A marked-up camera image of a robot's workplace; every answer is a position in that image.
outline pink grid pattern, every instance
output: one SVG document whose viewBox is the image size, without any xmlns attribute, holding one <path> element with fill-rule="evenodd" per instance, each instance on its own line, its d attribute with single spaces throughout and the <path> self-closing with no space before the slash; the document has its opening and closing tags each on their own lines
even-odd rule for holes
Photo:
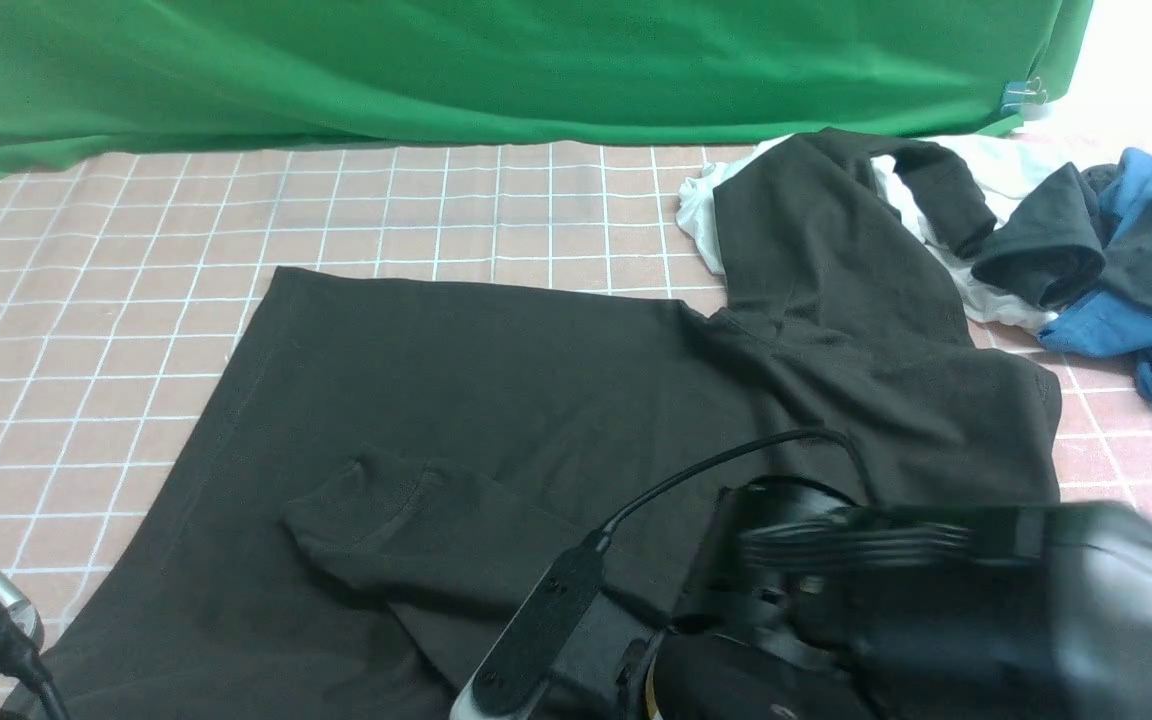
<svg viewBox="0 0 1152 720">
<path fill-rule="evenodd" d="M 131 540 L 276 265 L 677 297 L 723 291 L 673 218 L 748 147 L 103 156 L 0 182 L 0 566 L 52 639 Z M 1152 410 L 1128 367 L 973 327 L 1064 386 L 1068 498 L 1152 514 Z M 0 700 L 8 691 L 0 679 Z"/>
</svg>

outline green backdrop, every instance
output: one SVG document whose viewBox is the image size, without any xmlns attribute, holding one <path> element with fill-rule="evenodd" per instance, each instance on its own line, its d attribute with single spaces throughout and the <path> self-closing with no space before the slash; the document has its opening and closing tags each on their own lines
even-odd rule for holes
<svg viewBox="0 0 1152 720">
<path fill-rule="evenodd" d="M 108 150 L 978 131 L 1092 0 L 0 0 L 0 177 Z"/>
</svg>

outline pile of clothes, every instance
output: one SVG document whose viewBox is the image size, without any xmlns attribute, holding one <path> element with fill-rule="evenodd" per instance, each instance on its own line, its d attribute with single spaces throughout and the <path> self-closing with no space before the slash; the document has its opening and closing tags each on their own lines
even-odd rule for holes
<svg viewBox="0 0 1152 720">
<path fill-rule="evenodd" d="M 680 227 L 713 272 L 723 272 L 714 188 L 782 141 L 707 165 L 680 188 Z M 1052 351 L 1132 355 L 1139 393 L 1152 402 L 1152 156 L 1128 149 L 1116 165 L 1093 165 L 1041 143 L 932 141 L 972 172 L 992 213 L 979 232 L 938 236 L 901 181 L 916 169 L 902 167 L 910 160 L 879 156 L 873 173 L 901 223 L 950 273 L 969 318 L 1018 325 Z"/>
</svg>

